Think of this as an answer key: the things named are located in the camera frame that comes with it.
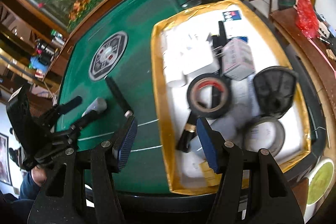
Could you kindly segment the table centre control panel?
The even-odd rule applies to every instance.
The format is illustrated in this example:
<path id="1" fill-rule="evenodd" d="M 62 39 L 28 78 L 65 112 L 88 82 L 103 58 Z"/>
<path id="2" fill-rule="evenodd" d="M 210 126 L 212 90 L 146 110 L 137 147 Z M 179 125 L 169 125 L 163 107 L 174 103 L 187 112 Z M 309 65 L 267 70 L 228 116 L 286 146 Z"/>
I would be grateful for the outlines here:
<path id="1" fill-rule="evenodd" d="M 127 33 L 119 31 L 102 43 L 92 57 L 89 66 L 88 75 L 92 81 L 104 79 L 112 71 L 123 56 L 127 42 Z"/>

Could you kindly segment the black long stick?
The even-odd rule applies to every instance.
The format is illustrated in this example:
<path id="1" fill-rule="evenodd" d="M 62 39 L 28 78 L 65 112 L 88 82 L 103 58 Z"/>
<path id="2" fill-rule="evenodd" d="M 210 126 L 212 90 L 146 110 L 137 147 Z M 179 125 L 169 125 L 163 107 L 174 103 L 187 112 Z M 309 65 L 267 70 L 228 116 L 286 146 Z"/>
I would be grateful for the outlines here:
<path id="1" fill-rule="evenodd" d="M 124 96 L 122 95 L 122 92 L 120 91 L 118 85 L 114 81 L 112 77 L 105 77 L 105 82 L 110 90 L 110 92 L 113 94 L 116 102 L 120 106 L 120 108 L 123 111 L 123 114 L 126 118 L 129 118 L 134 114 L 133 109 L 130 107 Z"/>

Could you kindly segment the black fan-shaped mesh object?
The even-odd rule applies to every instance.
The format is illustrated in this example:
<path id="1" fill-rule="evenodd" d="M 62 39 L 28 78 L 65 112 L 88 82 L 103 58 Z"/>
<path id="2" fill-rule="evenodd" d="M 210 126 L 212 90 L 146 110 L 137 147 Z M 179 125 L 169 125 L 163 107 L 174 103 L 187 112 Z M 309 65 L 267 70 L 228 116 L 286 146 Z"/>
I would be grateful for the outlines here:
<path id="1" fill-rule="evenodd" d="M 298 74 L 289 68 L 272 66 L 261 70 L 253 78 L 253 87 L 263 114 L 282 118 L 292 107 Z"/>

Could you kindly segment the white power adapter plug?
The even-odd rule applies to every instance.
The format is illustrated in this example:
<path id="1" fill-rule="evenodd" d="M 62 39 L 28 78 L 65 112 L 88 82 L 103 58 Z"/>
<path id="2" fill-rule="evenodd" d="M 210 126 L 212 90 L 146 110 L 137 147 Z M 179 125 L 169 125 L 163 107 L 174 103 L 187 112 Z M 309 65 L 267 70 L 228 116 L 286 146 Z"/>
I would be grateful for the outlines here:
<path id="1" fill-rule="evenodd" d="M 107 103 L 104 98 L 97 97 L 83 112 L 82 117 L 87 115 L 90 111 L 96 111 L 98 114 L 104 112 L 107 109 Z"/>

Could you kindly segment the pink white medicine box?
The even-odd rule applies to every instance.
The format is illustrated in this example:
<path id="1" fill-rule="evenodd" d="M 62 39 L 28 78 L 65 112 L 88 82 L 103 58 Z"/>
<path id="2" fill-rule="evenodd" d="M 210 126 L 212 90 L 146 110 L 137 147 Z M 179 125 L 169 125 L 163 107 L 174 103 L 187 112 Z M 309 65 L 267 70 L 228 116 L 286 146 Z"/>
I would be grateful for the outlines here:
<path id="1" fill-rule="evenodd" d="M 241 81 L 255 73 L 250 46 L 240 38 L 231 39 L 222 48 L 223 74 L 235 81 Z"/>

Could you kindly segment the black gold-banded pen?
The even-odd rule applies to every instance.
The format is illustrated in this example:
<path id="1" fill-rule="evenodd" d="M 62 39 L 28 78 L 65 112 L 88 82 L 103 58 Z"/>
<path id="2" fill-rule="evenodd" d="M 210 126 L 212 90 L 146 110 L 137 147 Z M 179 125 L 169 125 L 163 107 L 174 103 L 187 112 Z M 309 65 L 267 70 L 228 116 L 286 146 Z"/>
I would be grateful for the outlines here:
<path id="1" fill-rule="evenodd" d="M 177 142 L 176 149 L 184 153 L 190 151 L 190 142 L 197 135 L 196 123 L 198 116 L 193 112 L 190 112 L 190 115 L 187 119 L 185 127 L 183 129 L 182 135 Z"/>

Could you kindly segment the red plastic bag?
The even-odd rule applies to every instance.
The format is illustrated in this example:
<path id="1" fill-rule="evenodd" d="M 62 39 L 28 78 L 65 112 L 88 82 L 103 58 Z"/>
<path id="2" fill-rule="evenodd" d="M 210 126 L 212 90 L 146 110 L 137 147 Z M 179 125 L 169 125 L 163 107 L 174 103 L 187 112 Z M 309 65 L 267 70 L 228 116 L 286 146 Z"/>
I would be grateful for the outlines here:
<path id="1" fill-rule="evenodd" d="M 296 26 L 306 38 L 314 39 L 318 34 L 318 19 L 310 0 L 297 0 Z"/>

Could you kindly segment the blue white medicine box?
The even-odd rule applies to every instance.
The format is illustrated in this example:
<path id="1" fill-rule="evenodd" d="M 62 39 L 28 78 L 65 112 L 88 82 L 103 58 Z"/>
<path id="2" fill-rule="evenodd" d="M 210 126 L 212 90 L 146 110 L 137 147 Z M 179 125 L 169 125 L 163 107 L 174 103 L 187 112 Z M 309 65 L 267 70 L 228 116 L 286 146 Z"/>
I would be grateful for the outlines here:
<path id="1" fill-rule="evenodd" d="M 228 40 L 239 38 L 248 42 L 246 20 L 242 18 L 239 10 L 231 10 L 223 12 L 223 24 Z"/>

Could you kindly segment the green mahjong table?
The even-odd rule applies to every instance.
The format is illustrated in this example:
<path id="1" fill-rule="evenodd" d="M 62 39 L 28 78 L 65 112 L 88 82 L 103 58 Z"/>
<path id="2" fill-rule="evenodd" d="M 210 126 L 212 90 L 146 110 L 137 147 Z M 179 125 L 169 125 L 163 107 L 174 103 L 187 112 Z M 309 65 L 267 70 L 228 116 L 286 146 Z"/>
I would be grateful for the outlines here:
<path id="1" fill-rule="evenodd" d="M 82 104 L 59 118 L 56 127 L 63 130 L 79 118 L 96 98 L 108 104 L 103 115 L 86 127 L 78 139 L 80 151 L 96 147 L 111 137 L 124 123 L 124 117 L 104 79 L 89 77 L 91 61 L 103 42 L 115 33 L 126 33 L 125 50 L 109 75 L 135 112 L 138 132 L 126 167 L 114 175 L 118 191 L 137 194 L 179 194 L 197 196 L 215 191 L 207 186 L 192 155 L 175 150 L 174 143 L 189 116 L 186 95 L 173 98 L 163 84 L 163 61 L 159 55 L 159 37 L 152 32 L 157 23 L 172 27 L 175 22 L 201 19 L 217 27 L 220 11 L 238 9 L 244 16 L 241 32 L 254 46 L 261 68 L 283 65 L 299 75 L 299 91 L 294 106 L 281 119 L 285 126 L 284 148 L 276 161 L 288 180 L 297 180 L 324 153 L 327 145 L 326 122 L 313 82 L 302 61 L 285 50 L 285 40 L 272 22 L 244 0 L 214 0 L 201 9 L 187 12 L 181 0 L 123 0 L 99 19 L 75 44 L 60 87 L 59 102 L 76 96 Z"/>

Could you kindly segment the black tape roll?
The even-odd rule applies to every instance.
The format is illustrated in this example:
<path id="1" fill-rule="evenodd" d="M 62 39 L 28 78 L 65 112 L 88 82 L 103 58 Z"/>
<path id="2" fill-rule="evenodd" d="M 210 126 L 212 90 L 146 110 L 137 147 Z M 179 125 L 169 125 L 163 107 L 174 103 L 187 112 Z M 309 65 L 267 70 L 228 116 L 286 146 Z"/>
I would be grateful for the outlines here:
<path id="1" fill-rule="evenodd" d="M 232 104 L 231 81 L 214 73 L 197 76 L 188 86 L 187 102 L 198 117 L 221 118 Z"/>

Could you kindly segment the gold-rimmed white tray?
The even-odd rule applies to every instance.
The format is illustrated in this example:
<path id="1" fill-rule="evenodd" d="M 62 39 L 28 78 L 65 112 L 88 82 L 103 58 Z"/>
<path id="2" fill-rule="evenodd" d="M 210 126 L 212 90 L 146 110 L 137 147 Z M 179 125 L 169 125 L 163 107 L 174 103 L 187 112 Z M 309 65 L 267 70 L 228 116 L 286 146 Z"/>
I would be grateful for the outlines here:
<path id="1" fill-rule="evenodd" d="M 301 87 L 290 107 L 267 113 L 258 104 L 253 78 L 272 66 L 291 68 L 278 40 L 239 0 L 181 11 L 156 23 L 151 33 L 153 91 L 169 190 L 197 196 L 218 190 L 220 176 L 207 164 L 199 138 L 177 151 L 190 114 L 205 117 L 239 147 L 269 149 L 283 172 L 311 151 L 310 125 Z"/>

